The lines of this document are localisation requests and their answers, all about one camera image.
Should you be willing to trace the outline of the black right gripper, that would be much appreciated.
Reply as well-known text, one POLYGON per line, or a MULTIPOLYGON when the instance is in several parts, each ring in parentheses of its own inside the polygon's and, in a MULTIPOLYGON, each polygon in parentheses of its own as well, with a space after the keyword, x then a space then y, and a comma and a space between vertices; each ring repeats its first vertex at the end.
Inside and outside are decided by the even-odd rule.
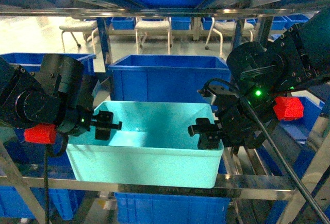
MULTIPOLYGON (((197 148, 199 150, 219 150, 223 149, 223 145, 224 147, 259 148, 266 140, 266 136, 234 91, 221 85, 212 84, 211 95, 212 104, 218 107, 216 117, 224 135, 221 140, 220 135, 209 134, 220 131, 218 125, 212 124, 208 118, 197 118, 195 125, 188 127, 190 136, 200 134, 197 148)), ((247 98, 261 122, 269 132, 272 132, 279 123, 273 110, 275 100, 252 94, 248 94, 247 98)))

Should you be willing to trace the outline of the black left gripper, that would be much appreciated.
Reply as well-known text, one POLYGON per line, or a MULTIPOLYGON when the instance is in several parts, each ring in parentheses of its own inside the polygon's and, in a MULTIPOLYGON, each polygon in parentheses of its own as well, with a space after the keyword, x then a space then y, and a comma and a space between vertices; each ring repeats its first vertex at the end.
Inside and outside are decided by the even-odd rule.
POLYGON ((61 123, 57 126, 57 132, 66 135, 81 135, 95 127, 96 140, 109 140, 112 129, 121 130, 122 122, 113 123, 114 113, 110 111, 99 111, 93 115, 94 110, 77 106, 75 109, 66 109, 61 123))

